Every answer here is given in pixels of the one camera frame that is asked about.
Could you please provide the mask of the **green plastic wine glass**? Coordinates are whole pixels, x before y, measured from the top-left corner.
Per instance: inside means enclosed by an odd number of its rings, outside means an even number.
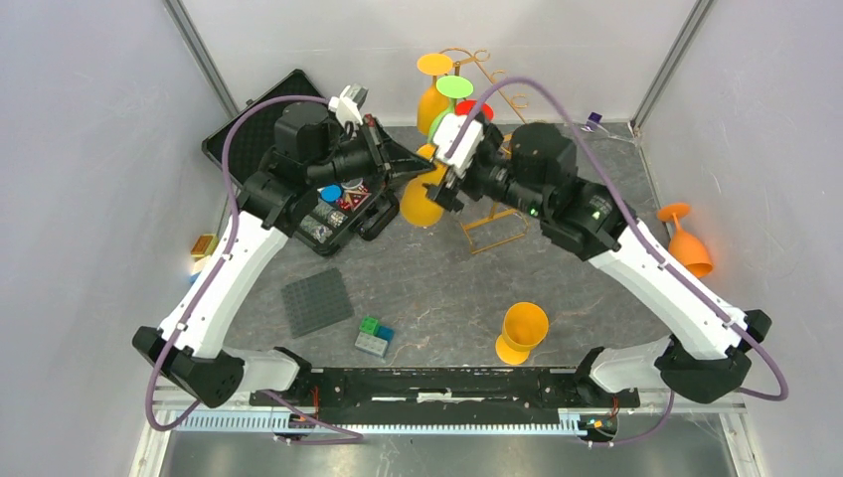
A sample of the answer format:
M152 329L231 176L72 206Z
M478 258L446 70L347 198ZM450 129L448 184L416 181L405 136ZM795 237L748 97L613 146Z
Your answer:
M455 113L459 100L469 97L474 86L469 79L461 76L442 76L434 84L434 103L430 110L430 125L427 127L427 139L432 142L442 120L450 113Z

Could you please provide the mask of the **orange plastic wine glass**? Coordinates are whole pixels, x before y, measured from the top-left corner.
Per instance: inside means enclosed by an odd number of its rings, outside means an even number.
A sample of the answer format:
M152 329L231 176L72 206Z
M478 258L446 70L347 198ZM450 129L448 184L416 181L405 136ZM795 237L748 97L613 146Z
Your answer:
M688 216L691 210L687 203L674 203L660 209L656 216L660 222L672 224L674 227L668 251L692 275L702 278L712 272L714 264L704 244L682 227L681 220Z

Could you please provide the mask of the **clear wine glass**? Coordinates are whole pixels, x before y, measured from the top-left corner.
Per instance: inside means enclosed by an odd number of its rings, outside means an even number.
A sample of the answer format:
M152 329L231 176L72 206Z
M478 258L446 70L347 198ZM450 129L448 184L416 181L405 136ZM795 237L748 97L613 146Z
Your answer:
M624 134L615 133L607 129L604 125L599 122L594 122L588 120L579 125L579 129L582 132L588 134L595 134L601 138L611 139L615 141L625 142L629 144L637 145L639 143L639 139L635 137L631 132L626 131Z

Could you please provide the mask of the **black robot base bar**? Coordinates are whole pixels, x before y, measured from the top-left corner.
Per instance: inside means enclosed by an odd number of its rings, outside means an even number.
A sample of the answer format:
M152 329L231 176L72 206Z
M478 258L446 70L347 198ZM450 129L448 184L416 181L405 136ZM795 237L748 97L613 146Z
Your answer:
M280 397L332 424L551 424L561 409L640 405L552 367L305 369Z

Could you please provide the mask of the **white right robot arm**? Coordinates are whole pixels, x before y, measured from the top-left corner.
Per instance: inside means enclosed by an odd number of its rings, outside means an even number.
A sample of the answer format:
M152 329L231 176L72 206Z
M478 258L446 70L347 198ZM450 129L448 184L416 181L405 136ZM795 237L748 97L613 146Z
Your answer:
M580 177L577 146L556 126L524 124L505 139L491 123L449 113L431 143L445 169L427 190L434 202L457 212L463 197L489 198L529 215L552 244L616 280L668 327L644 345L592 349L574 379L581 402L651 388L710 403L743 388L770 318L707 289L606 184Z

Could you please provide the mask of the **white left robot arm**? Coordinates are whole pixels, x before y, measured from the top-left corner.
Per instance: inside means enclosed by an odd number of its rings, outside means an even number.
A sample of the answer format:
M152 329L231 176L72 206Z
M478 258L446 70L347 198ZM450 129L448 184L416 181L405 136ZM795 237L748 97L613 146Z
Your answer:
M316 207L322 189L354 180L381 185L432 170L430 161L393 140L372 115L338 99L283 96L273 142L253 173L229 186L233 208L220 244L189 291L156 327L141 327L132 345L152 366L145 405L159 378L218 407L233 397L274 391L305 402L312 379L288 353L224 345L236 313L270 260Z

